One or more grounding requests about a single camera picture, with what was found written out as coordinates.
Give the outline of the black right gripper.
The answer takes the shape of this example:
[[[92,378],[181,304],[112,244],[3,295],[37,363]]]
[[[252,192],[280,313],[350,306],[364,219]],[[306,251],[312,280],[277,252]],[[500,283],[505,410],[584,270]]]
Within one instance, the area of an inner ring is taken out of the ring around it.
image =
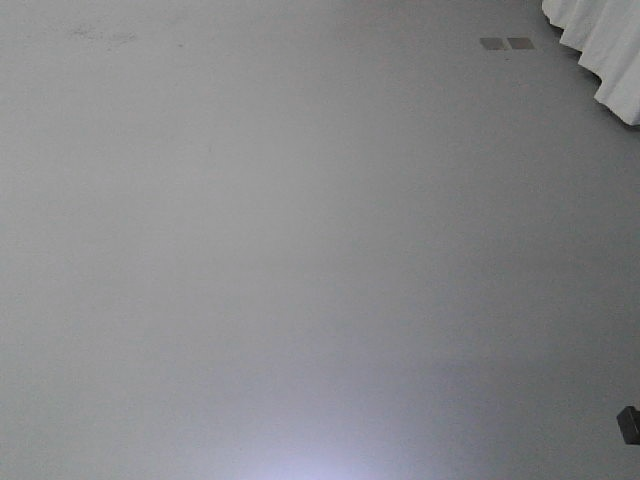
[[[639,410],[634,406],[624,407],[616,421],[625,444],[640,444]]]

